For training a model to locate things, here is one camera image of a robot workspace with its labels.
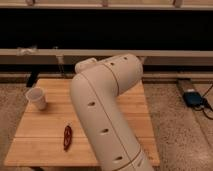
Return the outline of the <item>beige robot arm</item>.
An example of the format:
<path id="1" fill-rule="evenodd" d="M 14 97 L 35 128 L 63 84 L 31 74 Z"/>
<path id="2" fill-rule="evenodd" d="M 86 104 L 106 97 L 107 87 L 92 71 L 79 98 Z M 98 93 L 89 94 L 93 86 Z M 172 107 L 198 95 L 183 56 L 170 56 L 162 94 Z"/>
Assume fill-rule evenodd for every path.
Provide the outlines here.
<path id="1" fill-rule="evenodd" d="M 142 78 L 138 57 L 90 58 L 77 63 L 75 72 L 71 101 L 102 170 L 154 171 L 116 102 Z"/>

